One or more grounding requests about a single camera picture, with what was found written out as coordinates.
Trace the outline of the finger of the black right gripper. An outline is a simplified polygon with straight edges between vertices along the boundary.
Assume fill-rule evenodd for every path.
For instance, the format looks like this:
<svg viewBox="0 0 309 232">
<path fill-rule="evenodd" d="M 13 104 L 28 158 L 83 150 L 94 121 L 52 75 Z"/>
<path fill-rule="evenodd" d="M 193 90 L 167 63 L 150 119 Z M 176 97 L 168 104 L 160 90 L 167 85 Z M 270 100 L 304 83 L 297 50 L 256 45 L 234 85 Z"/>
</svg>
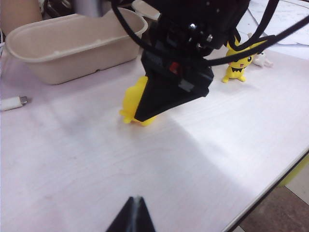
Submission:
<svg viewBox="0 0 309 232">
<path fill-rule="evenodd" d="M 144 51 L 141 62 L 148 80 L 135 118 L 146 121 L 171 108 L 206 97 L 213 81 L 212 68 L 184 65 Z"/>
</svg>

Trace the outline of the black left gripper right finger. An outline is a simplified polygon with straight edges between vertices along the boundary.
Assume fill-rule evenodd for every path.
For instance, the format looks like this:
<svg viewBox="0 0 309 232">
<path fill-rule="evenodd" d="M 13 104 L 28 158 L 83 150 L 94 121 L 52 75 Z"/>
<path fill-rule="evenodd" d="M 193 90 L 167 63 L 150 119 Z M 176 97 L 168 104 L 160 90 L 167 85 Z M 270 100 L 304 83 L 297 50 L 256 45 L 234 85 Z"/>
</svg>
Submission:
<svg viewBox="0 0 309 232">
<path fill-rule="evenodd" d="M 136 203 L 135 231 L 156 232 L 144 198 L 141 196 L 136 197 L 135 203 Z"/>
</svg>

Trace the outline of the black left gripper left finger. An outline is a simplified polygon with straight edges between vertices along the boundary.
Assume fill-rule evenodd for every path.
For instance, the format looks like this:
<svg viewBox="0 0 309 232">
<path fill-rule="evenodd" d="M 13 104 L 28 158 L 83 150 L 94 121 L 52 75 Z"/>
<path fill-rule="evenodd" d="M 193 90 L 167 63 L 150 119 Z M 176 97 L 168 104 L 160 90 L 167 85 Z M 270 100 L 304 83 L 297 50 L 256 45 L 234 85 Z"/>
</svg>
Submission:
<svg viewBox="0 0 309 232">
<path fill-rule="evenodd" d="M 120 212 L 107 228 L 107 232 L 136 232 L 137 231 L 138 198 L 129 197 Z"/>
</svg>

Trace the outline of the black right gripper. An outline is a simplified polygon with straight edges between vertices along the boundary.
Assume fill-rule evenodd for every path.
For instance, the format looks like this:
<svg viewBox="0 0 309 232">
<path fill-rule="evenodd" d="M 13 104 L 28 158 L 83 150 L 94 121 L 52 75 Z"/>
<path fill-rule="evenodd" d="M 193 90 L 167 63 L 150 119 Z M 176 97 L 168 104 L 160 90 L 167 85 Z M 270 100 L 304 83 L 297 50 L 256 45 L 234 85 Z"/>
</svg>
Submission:
<svg viewBox="0 0 309 232">
<path fill-rule="evenodd" d="M 202 62 L 229 39 L 249 6 L 247 0 L 148 0 L 159 11 L 144 60 Z"/>
</svg>

